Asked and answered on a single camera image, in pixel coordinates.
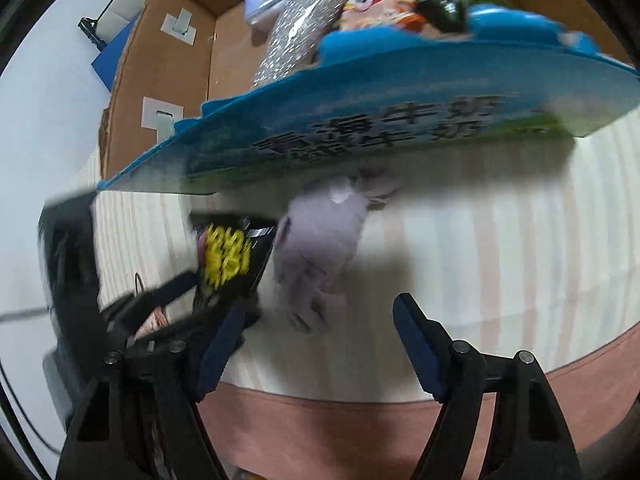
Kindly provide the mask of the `green snack packet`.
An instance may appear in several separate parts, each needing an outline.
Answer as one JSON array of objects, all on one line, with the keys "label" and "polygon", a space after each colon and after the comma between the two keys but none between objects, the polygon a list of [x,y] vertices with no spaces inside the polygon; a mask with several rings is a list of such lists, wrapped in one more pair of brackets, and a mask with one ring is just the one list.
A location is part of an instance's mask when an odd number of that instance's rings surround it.
[{"label": "green snack packet", "polygon": [[510,0],[416,0],[416,10],[440,32],[464,34],[469,8],[480,4],[515,8]]}]

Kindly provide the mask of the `blue foam mat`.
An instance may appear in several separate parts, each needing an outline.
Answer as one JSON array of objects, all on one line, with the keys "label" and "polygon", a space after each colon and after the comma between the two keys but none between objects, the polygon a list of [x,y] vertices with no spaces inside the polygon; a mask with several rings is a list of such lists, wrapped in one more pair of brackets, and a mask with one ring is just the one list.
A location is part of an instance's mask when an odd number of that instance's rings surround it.
[{"label": "blue foam mat", "polygon": [[119,60],[139,16],[140,13],[134,14],[134,19],[127,23],[111,40],[106,40],[104,32],[96,32],[96,36],[101,38],[105,46],[92,61],[91,66],[108,91],[113,89]]}]

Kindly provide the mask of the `striped cream tablecloth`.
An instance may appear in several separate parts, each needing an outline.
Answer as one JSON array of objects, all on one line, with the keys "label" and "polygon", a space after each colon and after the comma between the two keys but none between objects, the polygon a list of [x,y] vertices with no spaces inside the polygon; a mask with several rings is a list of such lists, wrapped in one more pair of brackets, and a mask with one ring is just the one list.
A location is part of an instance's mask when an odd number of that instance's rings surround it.
[{"label": "striped cream tablecloth", "polygon": [[451,336],[503,356],[528,349],[546,370],[638,322],[637,113],[585,139],[451,145],[392,165],[399,192],[367,218],[333,327],[297,333],[266,275],[264,315],[226,382],[311,400],[421,400],[392,321],[400,292]]}]

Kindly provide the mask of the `purple soft cloth toy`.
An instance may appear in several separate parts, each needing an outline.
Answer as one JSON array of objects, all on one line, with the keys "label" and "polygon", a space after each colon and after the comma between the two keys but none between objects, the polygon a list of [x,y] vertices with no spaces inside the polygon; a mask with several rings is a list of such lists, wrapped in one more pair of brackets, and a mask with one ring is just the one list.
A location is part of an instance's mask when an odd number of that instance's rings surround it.
[{"label": "purple soft cloth toy", "polygon": [[390,170],[364,167],[314,181],[290,200],[272,261],[278,301],[296,330],[325,332],[344,311],[340,279],[356,256],[367,216],[398,188]]}]

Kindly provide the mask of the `orange panda snack bag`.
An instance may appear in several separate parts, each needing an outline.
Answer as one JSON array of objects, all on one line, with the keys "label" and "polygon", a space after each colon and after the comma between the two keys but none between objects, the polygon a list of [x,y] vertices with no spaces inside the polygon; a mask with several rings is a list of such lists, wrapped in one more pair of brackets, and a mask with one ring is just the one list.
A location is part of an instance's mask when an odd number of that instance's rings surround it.
[{"label": "orange panda snack bag", "polygon": [[426,18],[416,10],[416,0],[348,0],[337,22],[341,32],[393,26],[420,34]]}]

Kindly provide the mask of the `white folding chair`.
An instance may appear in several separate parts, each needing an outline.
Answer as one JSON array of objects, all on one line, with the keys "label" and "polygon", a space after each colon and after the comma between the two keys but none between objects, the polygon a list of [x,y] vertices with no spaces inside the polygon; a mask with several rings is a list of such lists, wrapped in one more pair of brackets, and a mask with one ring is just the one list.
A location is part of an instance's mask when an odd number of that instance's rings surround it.
[{"label": "white folding chair", "polygon": [[81,18],[78,28],[102,52],[142,11],[146,0],[110,0],[96,18]]}]

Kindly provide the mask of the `open cardboard box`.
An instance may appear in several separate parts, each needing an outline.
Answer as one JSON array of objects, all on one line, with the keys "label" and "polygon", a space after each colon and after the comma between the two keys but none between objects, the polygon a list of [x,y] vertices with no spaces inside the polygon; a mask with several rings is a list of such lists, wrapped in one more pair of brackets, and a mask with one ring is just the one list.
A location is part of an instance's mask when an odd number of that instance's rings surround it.
[{"label": "open cardboard box", "polygon": [[260,88],[269,32],[244,0],[146,0],[100,136],[104,190],[210,194],[294,166],[496,136],[583,138],[634,110],[639,74],[542,0],[341,32]]}]

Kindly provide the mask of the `black yellow snack bag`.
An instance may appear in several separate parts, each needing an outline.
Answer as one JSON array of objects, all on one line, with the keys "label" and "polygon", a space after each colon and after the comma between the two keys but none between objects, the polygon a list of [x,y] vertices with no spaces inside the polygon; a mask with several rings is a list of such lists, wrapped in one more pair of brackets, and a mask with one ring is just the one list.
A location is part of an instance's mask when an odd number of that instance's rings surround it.
[{"label": "black yellow snack bag", "polygon": [[277,220],[231,212],[191,212],[189,219],[198,254],[193,311],[253,295],[273,248]]}]

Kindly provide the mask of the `silver glitter yellow-tipped pouch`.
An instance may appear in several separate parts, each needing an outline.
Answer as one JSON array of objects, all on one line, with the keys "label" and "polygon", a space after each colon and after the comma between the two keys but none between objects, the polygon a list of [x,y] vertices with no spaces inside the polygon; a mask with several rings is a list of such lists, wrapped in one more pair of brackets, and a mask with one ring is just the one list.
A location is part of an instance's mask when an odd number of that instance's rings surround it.
[{"label": "silver glitter yellow-tipped pouch", "polygon": [[270,32],[265,57],[254,76],[253,87],[272,84],[305,68],[347,1],[288,0]]}]

